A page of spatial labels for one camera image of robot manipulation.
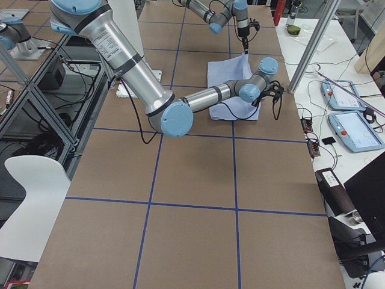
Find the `white chair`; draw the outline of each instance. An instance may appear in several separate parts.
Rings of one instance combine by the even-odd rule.
[[[354,18],[354,38],[351,43],[354,43],[357,38],[359,28],[359,15],[369,5],[371,0],[341,0],[336,14],[338,18]]]
[[[0,256],[39,262],[70,180],[60,163],[46,157],[23,155],[4,164],[26,197],[0,229]]]

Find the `white cloth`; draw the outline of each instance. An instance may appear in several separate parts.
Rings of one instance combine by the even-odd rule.
[[[228,80],[249,79],[252,76],[248,63],[248,54],[224,61],[212,61],[208,63],[207,84],[208,87],[222,84]],[[226,103],[231,112],[239,119],[257,120],[259,109],[255,113],[255,107],[248,102],[244,102],[239,97],[233,97],[222,101]],[[229,108],[224,104],[216,104],[210,110],[213,120],[237,120]]]

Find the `red fire extinguisher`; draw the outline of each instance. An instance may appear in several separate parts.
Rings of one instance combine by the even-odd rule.
[[[286,6],[286,0],[278,0],[276,11],[274,12],[274,25],[278,26],[279,19],[281,19],[283,10]]]

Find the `label on robot arm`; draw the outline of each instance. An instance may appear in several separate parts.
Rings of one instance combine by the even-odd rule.
[[[122,48],[115,41],[113,36],[111,36],[107,30],[103,31],[98,37],[93,41],[95,48],[103,55],[106,61],[112,59],[116,54],[122,51]]]
[[[336,178],[334,177],[334,174],[332,174],[331,171],[323,172],[322,174],[324,175],[324,178],[327,181],[327,183],[329,184],[329,186],[335,187],[335,186],[339,185],[338,181],[336,180]]]

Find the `white table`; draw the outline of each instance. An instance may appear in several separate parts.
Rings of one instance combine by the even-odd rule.
[[[286,32],[285,27],[286,19],[281,19],[279,25],[276,27],[282,54],[285,58],[286,69],[288,71],[289,79],[293,77],[293,74],[297,68],[301,56],[305,50],[305,45],[293,40],[293,36],[289,36]],[[296,19],[295,24],[297,26],[311,26],[315,27],[317,23],[316,19]],[[354,64],[359,59],[359,56],[356,55],[356,51],[351,45],[349,38],[346,36],[342,27],[339,25],[338,21],[333,20],[329,24],[328,29],[325,33],[326,36],[335,39],[335,43],[329,46],[327,49],[322,52],[316,52],[311,60],[311,63],[319,62],[319,63],[340,63],[344,60],[349,60],[353,57],[353,59],[349,62],[343,62],[341,64],[320,64],[321,70],[324,75],[327,75],[331,79],[344,79],[351,80],[355,84],[361,84],[364,82],[372,81],[372,77],[370,75],[358,74],[354,69]],[[307,68],[308,72],[313,71],[313,66],[309,66]],[[327,103],[322,97],[321,94],[321,83],[320,82],[311,82],[314,80],[322,80],[322,78],[315,73],[306,73],[303,79],[300,82],[297,90],[295,91],[295,101],[298,103],[298,107],[304,107],[309,109],[314,116],[323,115],[324,110]],[[307,92],[307,87],[309,85],[309,94],[311,95],[311,101],[313,103],[318,104],[319,108],[310,103],[309,94]],[[378,87],[374,82],[370,82],[363,85],[356,85],[358,93],[360,95],[373,95],[380,94]],[[380,96],[365,98],[365,101],[369,102],[371,105],[380,109],[381,111],[385,111],[385,100]],[[326,108],[327,113],[331,113],[332,111]],[[309,116],[310,114],[303,110],[298,111],[299,115]],[[385,119],[380,116],[377,116],[377,120],[380,124],[385,123]],[[352,154],[342,142],[335,135],[334,131],[330,127],[327,121],[327,117],[315,117],[313,118],[313,130],[319,139],[333,136],[337,142],[334,144],[336,152],[339,156],[338,164],[334,169],[334,173],[339,178],[341,183],[344,183],[350,177],[352,177],[355,173],[361,170],[367,163],[371,160],[379,156],[384,150],[372,151],[372,152],[362,152],[358,154]],[[383,140],[385,140],[385,133],[379,135]],[[331,146],[327,146],[327,149],[330,150],[332,154],[334,154]],[[333,165],[333,159],[330,154],[328,154],[325,150],[320,149],[321,156],[316,157],[313,162],[314,171],[319,169],[324,169],[326,167],[331,167]],[[348,277],[344,269],[342,268],[345,285],[346,288],[352,288],[352,286],[356,282],[361,282],[359,279],[351,279]],[[372,274],[367,283],[365,284],[365,289],[384,289],[385,288],[385,272],[379,272]]]

